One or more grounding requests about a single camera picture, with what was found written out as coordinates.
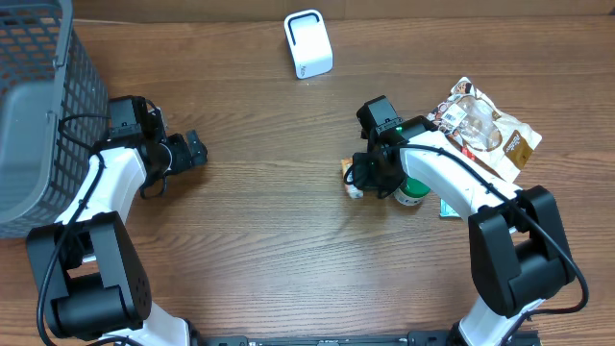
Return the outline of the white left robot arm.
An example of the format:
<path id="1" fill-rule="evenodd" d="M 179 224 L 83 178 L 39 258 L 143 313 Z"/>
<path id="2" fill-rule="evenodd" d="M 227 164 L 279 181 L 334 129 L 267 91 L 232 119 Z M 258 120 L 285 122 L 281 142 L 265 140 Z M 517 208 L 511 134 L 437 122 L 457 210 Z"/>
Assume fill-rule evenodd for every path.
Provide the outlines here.
<path id="1" fill-rule="evenodd" d="M 187 320 L 154 303 L 125 222 L 135 195 L 155 180 L 207 161 L 195 131 L 130 135 L 87 146 L 89 170 L 69 207 L 26 238 L 37 284 L 37 331 L 88 345 L 201 345 Z"/>

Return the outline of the green round can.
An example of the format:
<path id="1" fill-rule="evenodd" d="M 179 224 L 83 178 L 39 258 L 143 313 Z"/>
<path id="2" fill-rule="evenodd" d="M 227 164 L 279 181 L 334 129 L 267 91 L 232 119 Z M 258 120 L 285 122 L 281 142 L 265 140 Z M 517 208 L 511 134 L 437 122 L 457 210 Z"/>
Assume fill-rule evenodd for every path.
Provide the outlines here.
<path id="1" fill-rule="evenodd" d="M 431 189 L 410 177 L 406 177 L 400 186 L 393 192 L 393 197 L 400 204 L 408 207 L 419 205 L 431 192 Z"/>

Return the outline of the teal wet wipes pack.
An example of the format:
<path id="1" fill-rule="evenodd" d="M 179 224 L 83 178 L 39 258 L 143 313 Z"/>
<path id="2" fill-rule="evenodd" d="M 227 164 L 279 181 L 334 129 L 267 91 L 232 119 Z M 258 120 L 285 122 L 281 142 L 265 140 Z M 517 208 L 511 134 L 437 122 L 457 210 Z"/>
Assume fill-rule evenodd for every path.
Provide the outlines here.
<path id="1" fill-rule="evenodd" d="M 444 200 L 440 200 L 439 216 L 442 218 L 459 218 L 460 215 Z"/>

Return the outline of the red snack stick packet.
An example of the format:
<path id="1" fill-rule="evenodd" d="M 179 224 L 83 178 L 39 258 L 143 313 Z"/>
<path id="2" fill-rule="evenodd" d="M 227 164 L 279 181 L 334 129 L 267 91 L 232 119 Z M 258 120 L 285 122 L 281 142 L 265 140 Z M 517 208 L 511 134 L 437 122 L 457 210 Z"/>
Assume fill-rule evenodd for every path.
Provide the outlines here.
<path id="1" fill-rule="evenodd" d="M 461 148 L 461 152 L 462 152 L 463 155 L 465 155 L 471 161 L 475 161 L 476 160 L 476 156 L 467 147 L 462 147 Z"/>

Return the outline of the beige brown snack pouch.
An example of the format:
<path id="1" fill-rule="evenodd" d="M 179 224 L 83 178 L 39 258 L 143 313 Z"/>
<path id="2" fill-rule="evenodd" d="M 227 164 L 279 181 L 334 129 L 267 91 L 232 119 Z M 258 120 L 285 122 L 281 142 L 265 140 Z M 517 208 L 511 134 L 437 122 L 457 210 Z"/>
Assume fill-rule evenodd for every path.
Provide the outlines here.
<path id="1" fill-rule="evenodd" d="M 542 141 L 542 136 L 462 77 L 427 119 L 455 142 L 467 147 L 484 165 L 507 182 L 514 182 Z"/>

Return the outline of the orange small snack box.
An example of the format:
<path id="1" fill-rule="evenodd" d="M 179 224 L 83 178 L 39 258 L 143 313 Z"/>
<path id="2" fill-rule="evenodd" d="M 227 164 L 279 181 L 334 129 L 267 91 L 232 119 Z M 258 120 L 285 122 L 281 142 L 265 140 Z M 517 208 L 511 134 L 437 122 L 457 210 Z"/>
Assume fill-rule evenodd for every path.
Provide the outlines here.
<path id="1" fill-rule="evenodd" d="M 346 158 L 341 160 L 342 182 L 344 183 L 345 190 L 350 198 L 360 199 L 363 197 L 363 191 L 358 189 L 355 185 L 352 185 L 353 181 L 353 159 Z"/>

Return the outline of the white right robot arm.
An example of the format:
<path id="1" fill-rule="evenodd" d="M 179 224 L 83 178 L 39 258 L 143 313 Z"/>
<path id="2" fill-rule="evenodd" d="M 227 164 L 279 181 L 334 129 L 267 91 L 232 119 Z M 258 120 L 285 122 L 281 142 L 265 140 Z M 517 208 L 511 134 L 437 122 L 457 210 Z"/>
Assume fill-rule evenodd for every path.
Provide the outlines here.
<path id="1" fill-rule="evenodd" d="M 581 277 L 553 195 L 522 189 L 462 155 L 423 116 L 361 120 L 364 153 L 353 156 L 347 184 L 380 197 L 413 179 L 445 200 L 469 228 L 470 312 L 446 334 L 447 345 L 537 345 L 521 331 L 541 304 Z"/>

